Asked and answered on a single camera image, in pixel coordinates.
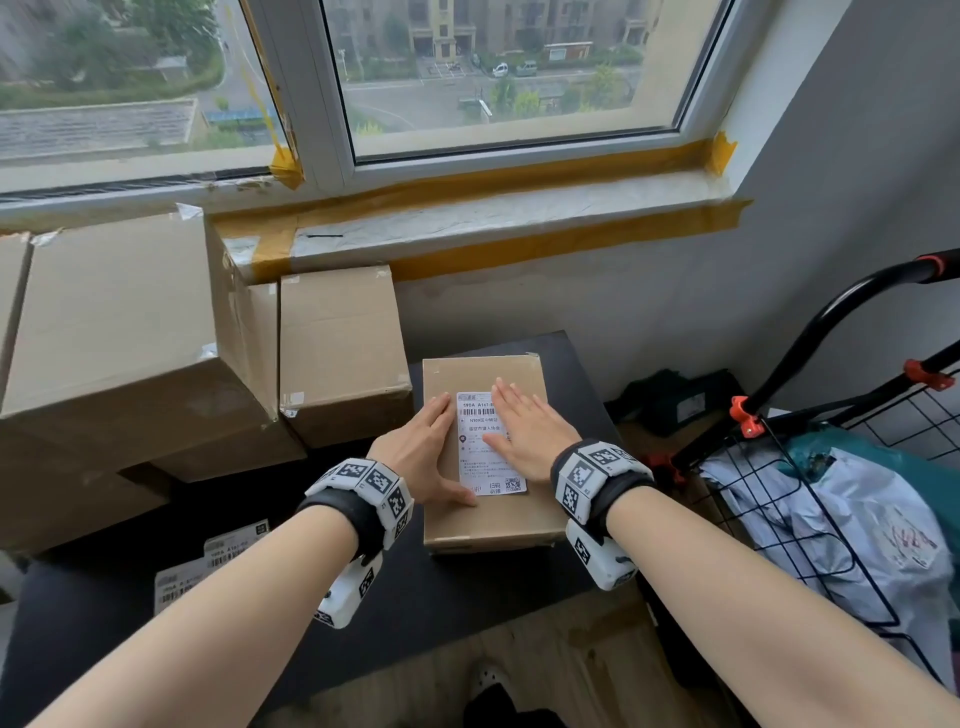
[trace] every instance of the black table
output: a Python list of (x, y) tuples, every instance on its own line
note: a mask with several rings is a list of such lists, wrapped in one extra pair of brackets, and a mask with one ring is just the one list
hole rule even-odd
[[(563, 332), (466, 355), (540, 355), (550, 403), (584, 437), (618, 443), (616, 429)], [(422, 369), (410, 367), (422, 402)], [(153, 616), (157, 571), (203, 555), (204, 540), (264, 518), (276, 528), (303, 491), (369, 441), (308, 460), (182, 486), (171, 503), (55, 548), (31, 564), (0, 679), (0, 728), (22, 726)], [(586, 591), (592, 582), (566, 544), (431, 557), (422, 509), (391, 549), (349, 629), (311, 623), (261, 712)]]

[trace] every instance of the wrist tracker band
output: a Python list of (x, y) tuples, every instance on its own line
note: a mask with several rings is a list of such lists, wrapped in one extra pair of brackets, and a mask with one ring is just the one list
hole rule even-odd
[(633, 578), (636, 566), (610, 537), (607, 513), (627, 491), (654, 485), (650, 469), (616, 445), (583, 440), (560, 453), (550, 477), (570, 516), (566, 539), (597, 586), (609, 591)]
[(311, 485), (297, 511), (326, 505), (340, 511), (357, 532), (353, 560), (334, 580), (314, 619), (343, 629), (360, 607), (388, 550), (413, 516), (406, 481), (383, 463), (350, 457)]

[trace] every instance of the wire grid basket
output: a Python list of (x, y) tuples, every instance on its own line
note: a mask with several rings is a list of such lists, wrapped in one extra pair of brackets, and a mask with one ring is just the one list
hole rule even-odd
[[(956, 375), (960, 369), (951, 372)], [(900, 617), (877, 585), (875, 577), (851, 546), (842, 529), (817, 495), (804, 471), (797, 467), (784, 446), (785, 439), (776, 434), (776, 418), (760, 418), (765, 434), (746, 440), (739, 431), (731, 434), (723, 449), (708, 460), (717, 458), (727, 464), (730, 477), (723, 482), (704, 476), (707, 488), (688, 495), (687, 504), (714, 524), (724, 528), (734, 538), (763, 554), (769, 561), (791, 573), (813, 591), (825, 596), (879, 636), (908, 645), (926, 667), (940, 681), (914, 640), (900, 630)], [(922, 385), (893, 399), (874, 411), (854, 419), (844, 427), (867, 440), (888, 448), (902, 449), (927, 460), (960, 470), (960, 387), (943, 392)], [(789, 473), (788, 478), (782, 475)], [(783, 488), (785, 481), (791, 483)], [(805, 489), (819, 507), (829, 530), (809, 536), (796, 536), (790, 526), (784, 501)], [(745, 527), (745, 520), (751, 527)], [(809, 553), (816, 539), (832, 539), (831, 545), (843, 557), (835, 560), (832, 570), (818, 568)], [(856, 579), (870, 585), (873, 603), (856, 610), (842, 603), (843, 597), (835, 590), (836, 579)]]

